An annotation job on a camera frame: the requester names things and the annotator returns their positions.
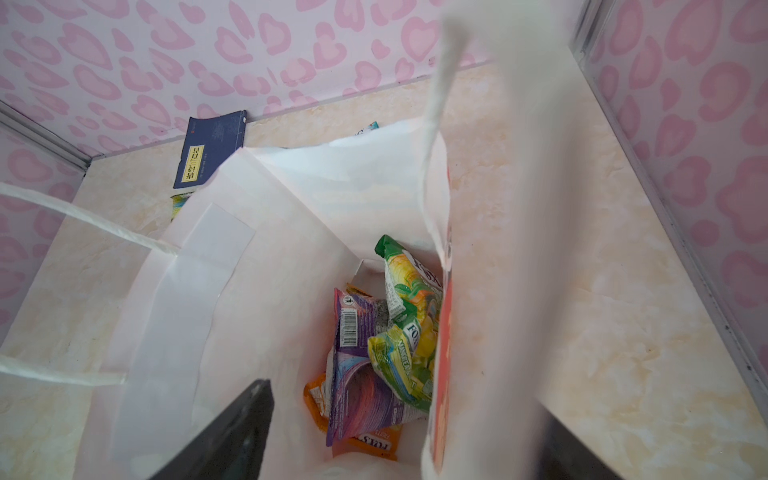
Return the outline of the yellow green candy packet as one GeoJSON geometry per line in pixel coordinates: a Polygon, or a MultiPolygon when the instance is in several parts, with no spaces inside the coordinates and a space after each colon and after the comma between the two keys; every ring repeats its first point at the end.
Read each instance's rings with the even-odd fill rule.
{"type": "Polygon", "coordinates": [[[367,340],[367,352],[375,372],[404,403],[423,412],[432,404],[437,336],[428,332],[411,347],[417,329],[397,325],[367,340]]]}

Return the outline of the orange snack packet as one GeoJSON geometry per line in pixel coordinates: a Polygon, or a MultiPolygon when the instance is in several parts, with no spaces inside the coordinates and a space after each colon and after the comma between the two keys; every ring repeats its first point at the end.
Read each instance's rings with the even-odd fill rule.
{"type": "MultiPolygon", "coordinates": [[[[307,383],[303,390],[305,405],[315,425],[323,433],[328,431],[328,414],[330,411],[328,394],[325,393],[325,385],[326,375],[321,374],[315,380],[307,383]]],[[[332,454],[336,457],[344,453],[357,452],[396,461],[401,435],[401,425],[378,429],[334,443],[332,445],[332,454]]]]}

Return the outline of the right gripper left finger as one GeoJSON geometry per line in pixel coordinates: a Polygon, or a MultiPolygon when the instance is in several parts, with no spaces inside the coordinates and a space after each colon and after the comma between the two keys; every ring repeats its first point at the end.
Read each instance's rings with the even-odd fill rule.
{"type": "Polygon", "coordinates": [[[152,480],[258,478],[273,411],[271,382],[254,381],[152,480]]]}

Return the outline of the green snack packet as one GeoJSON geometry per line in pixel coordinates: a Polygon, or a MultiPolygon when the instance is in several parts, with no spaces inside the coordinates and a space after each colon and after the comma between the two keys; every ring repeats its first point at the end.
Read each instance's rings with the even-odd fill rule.
{"type": "Polygon", "coordinates": [[[191,195],[192,195],[191,192],[186,192],[186,193],[175,194],[170,197],[171,199],[170,220],[171,221],[173,221],[176,218],[176,216],[178,215],[178,213],[180,212],[180,210],[185,205],[185,203],[187,202],[187,200],[191,195]]]}

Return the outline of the green Fox's spring packet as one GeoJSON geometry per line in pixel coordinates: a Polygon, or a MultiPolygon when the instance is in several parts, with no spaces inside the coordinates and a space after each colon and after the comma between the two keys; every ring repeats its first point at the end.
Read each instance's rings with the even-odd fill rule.
{"type": "Polygon", "coordinates": [[[390,315],[406,334],[411,352],[430,357],[437,348],[443,289],[437,277],[388,235],[375,252],[385,262],[385,290],[390,315]]]}

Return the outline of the red white paper bag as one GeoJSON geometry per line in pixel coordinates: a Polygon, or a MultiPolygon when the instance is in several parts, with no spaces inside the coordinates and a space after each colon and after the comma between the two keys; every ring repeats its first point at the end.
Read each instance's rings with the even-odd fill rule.
{"type": "MultiPolygon", "coordinates": [[[[152,479],[258,379],[274,396],[256,479],[527,479],[537,469],[536,399],[562,309],[581,210],[580,76],[541,1],[450,1],[422,116],[301,148],[241,148],[187,201],[160,239],[32,190],[4,195],[81,220],[149,252],[102,367],[62,372],[3,357],[3,373],[92,392],[79,479],[152,479]],[[511,224],[471,275],[478,372],[459,364],[452,325],[450,178],[440,124],[468,44],[494,58],[510,95],[517,155],[511,224]],[[443,289],[426,416],[402,424],[397,460],[336,457],[303,399],[327,373],[334,291],[384,300],[383,235],[443,289]]],[[[390,315],[387,331],[397,325],[390,315]]]]}

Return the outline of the purple snack packet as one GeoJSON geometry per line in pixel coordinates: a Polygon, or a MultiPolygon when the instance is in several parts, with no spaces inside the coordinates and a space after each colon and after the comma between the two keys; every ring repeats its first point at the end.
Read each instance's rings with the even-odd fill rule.
{"type": "Polygon", "coordinates": [[[326,444],[424,418],[426,413],[400,400],[375,372],[368,340],[386,330],[384,300],[334,291],[336,331],[326,385],[330,413],[326,444]]]}

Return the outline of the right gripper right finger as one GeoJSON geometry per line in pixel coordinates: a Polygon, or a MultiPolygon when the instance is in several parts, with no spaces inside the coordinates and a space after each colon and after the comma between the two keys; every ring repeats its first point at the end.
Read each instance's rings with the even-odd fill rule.
{"type": "Polygon", "coordinates": [[[622,480],[552,413],[544,410],[546,432],[540,449],[539,480],[622,480]]]}

